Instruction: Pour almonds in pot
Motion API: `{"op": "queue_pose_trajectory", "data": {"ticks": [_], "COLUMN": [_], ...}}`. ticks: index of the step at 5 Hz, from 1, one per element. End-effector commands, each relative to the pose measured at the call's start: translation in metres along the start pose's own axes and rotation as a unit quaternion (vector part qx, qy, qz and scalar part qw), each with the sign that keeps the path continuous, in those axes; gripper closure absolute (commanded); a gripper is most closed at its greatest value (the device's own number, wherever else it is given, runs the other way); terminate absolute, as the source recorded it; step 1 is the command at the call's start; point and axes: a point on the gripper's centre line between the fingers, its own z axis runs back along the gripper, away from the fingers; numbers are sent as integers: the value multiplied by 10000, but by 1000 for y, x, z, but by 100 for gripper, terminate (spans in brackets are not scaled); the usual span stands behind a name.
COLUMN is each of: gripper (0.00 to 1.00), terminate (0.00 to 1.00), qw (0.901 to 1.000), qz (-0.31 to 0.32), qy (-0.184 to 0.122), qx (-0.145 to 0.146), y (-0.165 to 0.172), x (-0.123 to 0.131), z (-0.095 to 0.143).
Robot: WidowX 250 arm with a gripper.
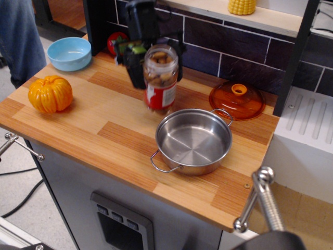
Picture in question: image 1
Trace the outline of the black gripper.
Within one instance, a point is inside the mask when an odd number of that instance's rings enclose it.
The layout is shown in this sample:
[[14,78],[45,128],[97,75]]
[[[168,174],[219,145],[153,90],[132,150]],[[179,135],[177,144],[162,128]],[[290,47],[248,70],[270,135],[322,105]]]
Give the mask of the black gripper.
[[130,44],[142,45],[147,51],[165,39],[165,44],[171,46],[178,56],[178,77],[183,77],[183,53],[186,45],[183,42],[181,30],[162,31],[161,25],[171,20],[172,13],[168,7],[169,16],[162,18],[155,9],[156,1],[129,1],[125,5],[125,21],[129,30],[129,41],[115,43],[117,64],[124,64],[136,89],[146,88],[143,74],[145,52],[136,54],[128,49]]

